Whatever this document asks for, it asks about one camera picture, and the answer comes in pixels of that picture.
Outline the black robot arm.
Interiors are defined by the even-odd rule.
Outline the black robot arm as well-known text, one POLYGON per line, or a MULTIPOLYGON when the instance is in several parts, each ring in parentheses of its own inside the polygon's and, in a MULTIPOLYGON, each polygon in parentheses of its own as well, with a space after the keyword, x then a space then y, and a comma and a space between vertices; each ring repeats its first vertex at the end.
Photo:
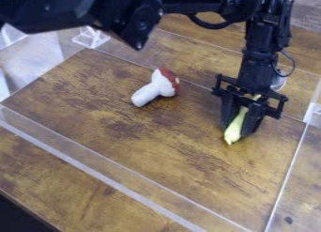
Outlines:
POLYGON ((23 33, 36 34, 88 25, 139 50, 167 14, 182 14, 210 30, 245 23, 238 76, 217 75, 217 82, 229 86, 215 86, 211 93, 222 100, 223 128, 241 109, 249 109, 241 127, 246 137, 265 117, 281 117, 289 100, 272 90, 272 84, 284 75, 277 61, 292 39, 292 6, 293 0, 0 0, 0 29, 9 24, 23 33))

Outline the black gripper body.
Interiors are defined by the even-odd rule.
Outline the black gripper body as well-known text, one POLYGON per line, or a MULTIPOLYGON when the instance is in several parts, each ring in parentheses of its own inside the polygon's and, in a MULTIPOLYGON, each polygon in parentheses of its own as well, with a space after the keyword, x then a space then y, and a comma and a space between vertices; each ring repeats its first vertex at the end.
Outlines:
POLYGON ((289 98, 270 89, 272 79, 280 74, 276 68, 278 55, 276 53, 258 53, 244 50, 238 76, 236 78, 215 75, 215 86, 211 94, 222 98, 225 93, 236 94, 240 97, 242 106, 248 106, 253 99, 246 94, 261 95, 261 101, 268 105, 266 116, 276 119, 281 117, 284 106, 289 98))

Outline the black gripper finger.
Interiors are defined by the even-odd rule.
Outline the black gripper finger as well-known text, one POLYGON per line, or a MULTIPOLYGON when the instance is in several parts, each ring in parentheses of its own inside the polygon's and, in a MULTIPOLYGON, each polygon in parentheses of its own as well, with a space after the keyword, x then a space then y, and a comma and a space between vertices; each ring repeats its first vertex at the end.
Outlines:
POLYGON ((225 130, 240 113, 242 103, 240 97, 231 93, 225 93, 221 101, 221 127, 225 130))
POLYGON ((246 109, 248 112, 245 113, 245 119, 241 128, 242 137, 248 137, 256 133, 266 115, 268 105, 262 102, 252 102, 246 106, 246 109))

